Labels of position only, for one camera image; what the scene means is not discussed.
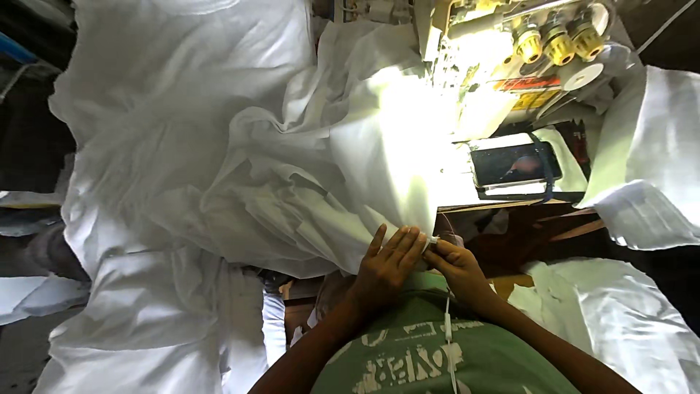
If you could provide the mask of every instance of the white cloth pile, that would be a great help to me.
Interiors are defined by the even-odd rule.
[[[700,245],[700,75],[647,66],[605,114],[579,208],[631,249]]]
[[[356,272],[382,222],[432,233],[446,116],[414,32],[329,24],[315,64],[303,0],[75,5],[50,107],[78,143],[62,214],[93,283],[36,392],[245,393],[280,338],[235,263]]]
[[[700,393],[700,339],[632,265],[574,258],[528,273],[508,302],[594,356],[644,394]]]

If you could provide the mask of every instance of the smartphone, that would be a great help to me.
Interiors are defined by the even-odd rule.
[[[561,168],[552,145],[549,142],[543,144],[554,179],[561,179]],[[535,150],[535,144],[472,151],[471,156],[477,187],[525,184],[546,179],[545,166]]]

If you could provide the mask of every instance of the finger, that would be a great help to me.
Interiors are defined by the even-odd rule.
[[[441,239],[437,240],[435,249],[443,256],[447,256],[450,253],[459,253],[464,250],[462,247],[452,245],[451,243]]]
[[[374,233],[374,238],[372,239],[370,246],[367,248],[367,254],[365,255],[366,257],[374,257],[379,254],[379,251],[382,249],[382,242],[384,242],[385,235],[386,224],[382,224],[377,229],[377,232]]]
[[[398,266],[399,261],[401,261],[401,259],[403,259],[406,253],[408,253],[408,251],[411,249],[411,246],[413,246],[413,243],[416,242],[416,239],[418,239],[418,236],[420,234],[421,229],[419,229],[417,226],[411,227],[408,234],[401,238],[401,241],[398,243],[396,250],[394,250],[394,253],[392,253],[391,256],[388,258],[388,262],[394,264],[394,266]]]
[[[406,233],[408,233],[408,226],[401,226],[401,228],[394,233],[389,242],[387,242],[386,245],[381,249],[381,252],[379,252],[379,256],[383,258],[388,258],[389,256],[391,256],[393,251],[398,246],[398,243],[406,235]]]
[[[398,269],[402,273],[404,279],[408,278],[411,272],[416,268],[418,260],[421,258],[423,249],[428,242],[428,237],[421,233],[418,238],[413,242],[413,246],[406,252],[406,255],[398,262]]]
[[[438,256],[430,250],[423,252],[423,259],[428,263],[431,268],[437,269],[442,275],[447,275],[452,265],[447,261],[443,260],[442,257]]]
[[[448,254],[444,259],[445,259],[445,261],[447,261],[448,263],[454,264],[454,263],[457,262],[457,260],[459,260],[459,257],[460,257],[460,254],[459,254],[459,253],[457,253],[457,252],[452,252],[452,253]]]

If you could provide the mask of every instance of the machine warning label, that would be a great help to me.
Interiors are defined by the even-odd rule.
[[[559,89],[541,90],[539,92],[522,93],[520,100],[513,106],[512,111],[525,111],[539,108],[554,95],[559,93]]]

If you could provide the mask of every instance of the folded white fabric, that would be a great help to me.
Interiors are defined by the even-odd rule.
[[[700,245],[700,75],[646,67],[615,99],[579,208],[632,249]]]
[[[654,281],[631,264],[539,263],[535,287],[508,301],[604,362],[644,394],[700,393],[700,339]]]

